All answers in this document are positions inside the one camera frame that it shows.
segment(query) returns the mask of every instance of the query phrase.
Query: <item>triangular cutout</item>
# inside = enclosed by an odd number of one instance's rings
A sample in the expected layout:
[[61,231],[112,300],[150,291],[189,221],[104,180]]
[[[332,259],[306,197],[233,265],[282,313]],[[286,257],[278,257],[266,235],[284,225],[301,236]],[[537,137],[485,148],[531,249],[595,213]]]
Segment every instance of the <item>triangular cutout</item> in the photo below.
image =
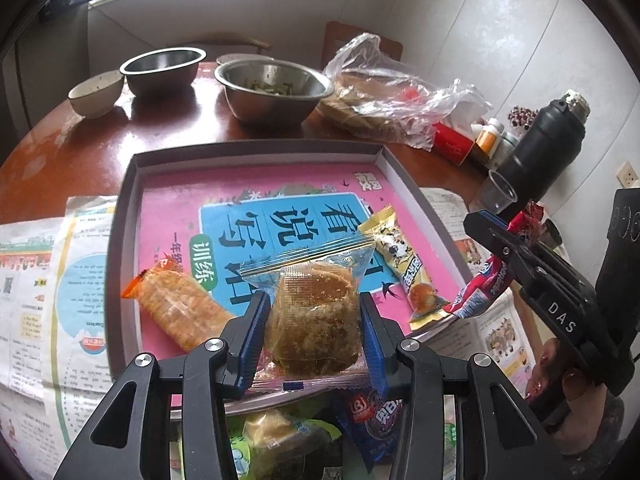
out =
[[136,383],[123,386],[91,434],[94,444],[119,449],[127,445],[135,395]]
[[498,438],[504,450],[531,446],[536,435],[500,384],[491,385]]

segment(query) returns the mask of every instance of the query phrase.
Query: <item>brown table surface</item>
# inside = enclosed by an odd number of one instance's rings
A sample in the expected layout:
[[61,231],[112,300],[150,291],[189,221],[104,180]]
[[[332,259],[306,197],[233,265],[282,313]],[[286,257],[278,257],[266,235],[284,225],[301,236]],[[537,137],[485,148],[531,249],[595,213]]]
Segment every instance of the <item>brown table surface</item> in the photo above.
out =
[[[214,78],[215,66],[201,63],[193,89],[161,100],[134,99],[125,85],[116,107],[98,119],[83,120],[68,100],[54,108],[0,168],[0,224],[62,216],[69,196],[117,194],[134,153],[271,137],[353,139],[316,111],[301,126],[287,130],[240,124]],[[467,203],[484,180],[468,164],[455,166],[403,144],[389,148],[418,186],[448,189]],[[532,319],[518,310],[531,339]]]

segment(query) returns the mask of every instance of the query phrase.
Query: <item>metal bowl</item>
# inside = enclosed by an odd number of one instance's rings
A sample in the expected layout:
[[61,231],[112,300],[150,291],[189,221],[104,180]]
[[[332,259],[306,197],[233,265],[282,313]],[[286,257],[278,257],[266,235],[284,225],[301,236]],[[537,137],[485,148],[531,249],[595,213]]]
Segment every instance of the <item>metal bowl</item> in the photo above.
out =
[[[225,86],[233,115],[243,123],[266,126],[294,126],[304,121],[320,99],[334,93],[329,78],[303,65],[269,59],[241,59],[220,65],[216,79]],[[261,82],[291,85],[292,95],[252,90]]]
[[129,59],[120,72],[137,97],[165,94],[191,85],[206,55],[199,48],[164,48]]

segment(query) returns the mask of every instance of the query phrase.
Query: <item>plastic cup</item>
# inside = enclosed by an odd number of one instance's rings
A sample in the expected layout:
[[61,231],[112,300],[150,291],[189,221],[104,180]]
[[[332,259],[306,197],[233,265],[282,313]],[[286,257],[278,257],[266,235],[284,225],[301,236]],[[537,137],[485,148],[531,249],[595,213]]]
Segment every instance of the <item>plastic cup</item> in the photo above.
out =
[[490,170],[475,198],[469,204],[469,212],[487,210],[497,215],[518,201],[515,190],[497,171]]

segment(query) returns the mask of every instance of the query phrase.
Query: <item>thermos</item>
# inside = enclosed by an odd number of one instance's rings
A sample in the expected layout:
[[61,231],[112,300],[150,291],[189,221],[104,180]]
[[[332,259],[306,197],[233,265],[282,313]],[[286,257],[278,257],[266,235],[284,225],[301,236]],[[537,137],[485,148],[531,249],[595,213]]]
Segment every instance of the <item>thermos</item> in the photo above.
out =
[[529,200],[540,200],[575,160],[590,111],[587,101],[573,90],[540,109],[522,140],[496,170],[518,196],[516,203],[500,213],[504,221],[511,221]]

